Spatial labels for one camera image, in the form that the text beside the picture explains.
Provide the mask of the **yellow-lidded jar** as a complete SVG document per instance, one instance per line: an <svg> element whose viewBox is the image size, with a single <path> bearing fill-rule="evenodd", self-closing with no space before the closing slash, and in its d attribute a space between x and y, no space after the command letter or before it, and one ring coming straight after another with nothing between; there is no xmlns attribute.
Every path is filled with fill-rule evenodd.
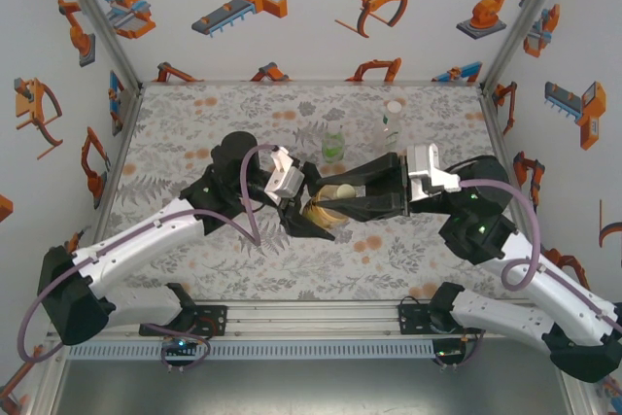
<svg viewBox="0 0 622 415"><path fill-rule="evenodd" d="M349 220L347 216L318 205L321 201L341 200L335 196L335 192L339 186L340 185L326 185L321 187L306 203L302 210L302 215L325 230L331 230L347 223Z"/></svg>

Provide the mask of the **small clear bottle lime label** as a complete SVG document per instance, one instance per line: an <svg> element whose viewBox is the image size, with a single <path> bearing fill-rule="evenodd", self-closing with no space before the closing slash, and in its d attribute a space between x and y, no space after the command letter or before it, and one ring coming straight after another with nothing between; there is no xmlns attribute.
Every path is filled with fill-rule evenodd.
<svg viewBox="0 0 622 415"><path fill-rule="evenodd" d="M332 122L322 138L322 157L326 163L335 163L344 157L345 135L340 123Z"/></svg>

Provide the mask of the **clear bottle green white label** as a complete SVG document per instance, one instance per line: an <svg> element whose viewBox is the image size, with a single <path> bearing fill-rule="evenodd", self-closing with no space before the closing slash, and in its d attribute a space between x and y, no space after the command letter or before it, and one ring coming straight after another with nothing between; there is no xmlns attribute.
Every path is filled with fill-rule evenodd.
<svg viewBox="0 0 622 415"><path fill-rule="evenodd" d="M376 122L373 137L373 148L378 155L393 152L397 148L397 143L401 134L402 111L397 114L390 114L383 108L381 118Z"/></svg>

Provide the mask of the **floral patterned table cover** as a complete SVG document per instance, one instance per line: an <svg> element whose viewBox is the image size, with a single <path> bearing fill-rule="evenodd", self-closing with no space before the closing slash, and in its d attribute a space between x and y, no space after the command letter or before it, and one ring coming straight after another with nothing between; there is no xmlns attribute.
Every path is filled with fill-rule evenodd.
<svg viewBox="0 0 622 415"><path fill-rule="evenodd" d="M106 234L167 205L203 174L211 150L235 130L286 147L326 176L362 165L378 156L374 129L391 100L403 105L400 151L433 142L442 167L494 153L474 86L147 86ZM332 122L343 127L345 152L326 163L322 138ZM377 300L429 298L449 281L508 298L498 277L449 252L438 234L441 215L349 222L334 230L334 241L291 238L269 208L256 220L259 245L225 226L163 254L123 284L154 289L176 282L195 299Z"/></svg>

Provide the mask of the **aluminium frame side bar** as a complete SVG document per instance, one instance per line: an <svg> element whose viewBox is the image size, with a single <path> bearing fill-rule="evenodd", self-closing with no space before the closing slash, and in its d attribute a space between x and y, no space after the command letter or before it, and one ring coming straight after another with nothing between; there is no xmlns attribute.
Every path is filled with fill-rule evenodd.
<svg viewBox="0 0 622 415"><path fill-rule="evenodd" d="M476 87L484 121L491 141L493 151L500 161L501 165L507 172L509 184L514 188L518 188L517 179L512 167L511 158L508 155L506 145L503 140L500 124L498 122L495 105L492 98L485 93L482 86ZM529 216L525 213L523 205L516 199L512 198L507 205L504 214L516 225L520 233L527 237L528 248L525 253L511 253L511 259L530 259L532 255L531 240L531 224Z"/></svg>
<svg viewBox="0 0 622 415"><path fill-rule="evenodd" d="M121 178L122 168L126 160L127 152L131 143L134 128L137 122L137 118L140 112L140 108L143 102L144 89L140 89L138 94L133 96L129 101L127 120L124 124L124 131L122 133L121 146L115 160L115 164L110 172L107 187L104 191L101 201L100 209L98 210L97 223L93 233L93 242L98 243L101 241L106 232L106 225L115 201L115 196L118 188L118 184Z"/></svg>

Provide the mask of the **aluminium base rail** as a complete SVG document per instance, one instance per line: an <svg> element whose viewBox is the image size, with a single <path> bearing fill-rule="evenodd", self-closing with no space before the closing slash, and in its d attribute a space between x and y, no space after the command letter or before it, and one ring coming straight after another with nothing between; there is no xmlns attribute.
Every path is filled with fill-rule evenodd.
<svg viewBox="0 0 622 415"><path fill-rule="evenodd" d="M204 301L198 305L228 308L224 336L228 340L320 340L446 338L475 334L474 329L455 329L432 334L401 335L397 307L417 302L409 298L364 301Z"/></svg>

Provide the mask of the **aluminium frame post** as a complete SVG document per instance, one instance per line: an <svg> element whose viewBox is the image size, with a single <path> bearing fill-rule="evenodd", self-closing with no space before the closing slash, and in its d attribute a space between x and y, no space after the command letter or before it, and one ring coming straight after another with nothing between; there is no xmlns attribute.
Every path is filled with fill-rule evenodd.
<svg viewBox="0 0 622 415"><path fill-rule="evenodd" d="M497 53L489 72L483 82L482 94L490 97L500 81L501 75L510 63L513 55L522 45L524 37L529 32L536 15L541 11L546 0L526 0L521 8L521 13L511 26L507 39L502 43L500 51Z"/></svg>
<svg viewBox="0 0 622 415"><path fill-rule="evenodd" d="M122 49L117 35L108 23L103 9L97 0L78 0L86 15L89 17L96 35L100 38L104 47L111 56L114 64L121 72L124 83L135 94L139 95L142 90L142 81L131 64L128 55Z"/></svg>
<svg viewBox="0 0 622 415"><path fill-rule="evenodd" d="M44 362L34 366L34 388L26 415L52 415L68 350L68 347L63 346Z"/></svg>
<svg viewBox="0 0 622 415"><path fill-rule="evenodd" d="M602 415L601 403L595 386L561 374L563 393L569 415Z"/></svg>

